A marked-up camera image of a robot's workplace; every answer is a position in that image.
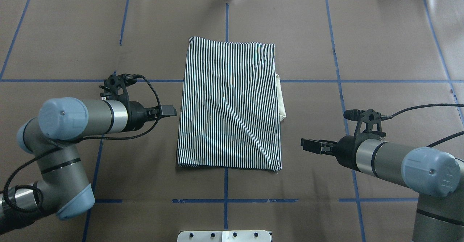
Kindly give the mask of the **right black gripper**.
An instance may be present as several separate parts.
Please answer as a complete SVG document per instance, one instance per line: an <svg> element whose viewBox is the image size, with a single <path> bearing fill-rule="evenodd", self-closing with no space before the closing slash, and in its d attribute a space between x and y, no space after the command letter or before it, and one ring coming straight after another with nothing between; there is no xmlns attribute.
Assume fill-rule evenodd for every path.
<svg viewBox="0 0 464 242"><path fill-rule="evenodd" d="M310 153L320 153L321 145L327 143L331 147L325 154L335 156L338 163L348 169L359 169L356 164L356 150L354 136L344 136L338 142L329 140L301 139L301 147Z"/></svg>

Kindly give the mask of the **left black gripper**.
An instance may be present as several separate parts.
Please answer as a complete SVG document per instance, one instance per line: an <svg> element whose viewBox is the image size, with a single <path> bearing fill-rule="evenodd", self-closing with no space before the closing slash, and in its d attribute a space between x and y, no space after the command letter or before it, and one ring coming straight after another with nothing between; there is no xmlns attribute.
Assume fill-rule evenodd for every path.
<svg viewBox="0 0 464 242"><path fill-rule="evenodd" d="M173 105L144 107L137 101L129 102L127 131L138 131L146 122L159 121L160 118L175 117L177 110Z"/></svg>

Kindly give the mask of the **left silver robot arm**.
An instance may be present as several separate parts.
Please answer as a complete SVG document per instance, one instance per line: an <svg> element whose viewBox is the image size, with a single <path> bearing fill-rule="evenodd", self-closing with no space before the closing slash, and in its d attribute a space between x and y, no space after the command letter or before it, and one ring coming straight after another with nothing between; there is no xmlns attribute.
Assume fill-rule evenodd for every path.
<svg viewBox="0 0 464 242"><path fill-rule="evenodd" d="M176 116L172 105L146 108L138 102L53 98L37 117L17 132L17 143L34 158L42 176L29 185L11 186L20 166L7 179L1 195L1 234L32 225L49 215L68 220L95 204L92 184L82 165L77 143L104 135L139 130L147 121Z"/></svg>

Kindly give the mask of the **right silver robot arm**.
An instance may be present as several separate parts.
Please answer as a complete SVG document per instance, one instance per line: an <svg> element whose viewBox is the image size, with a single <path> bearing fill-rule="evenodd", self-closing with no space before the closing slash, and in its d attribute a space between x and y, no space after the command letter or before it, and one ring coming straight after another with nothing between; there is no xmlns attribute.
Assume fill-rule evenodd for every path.
<svg viewBox="0 0 464 242"><path fill-rule="evenodd" d="M432 147L411 147L378 139L357 143L301 139L304 151L334 156L348 169L419 194L413 242L462 242L463 161Z"/></svg>

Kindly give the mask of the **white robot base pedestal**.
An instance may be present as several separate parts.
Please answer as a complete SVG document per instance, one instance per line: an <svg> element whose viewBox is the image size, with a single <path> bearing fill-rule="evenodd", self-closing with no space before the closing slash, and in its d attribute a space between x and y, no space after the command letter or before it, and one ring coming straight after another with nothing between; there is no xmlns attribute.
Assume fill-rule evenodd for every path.
<svg viewBox="0 0 464 242"><path fill-rule="evenodd" d="M273 242L267 230L203 230L182 231L178 242Z"/></svg>

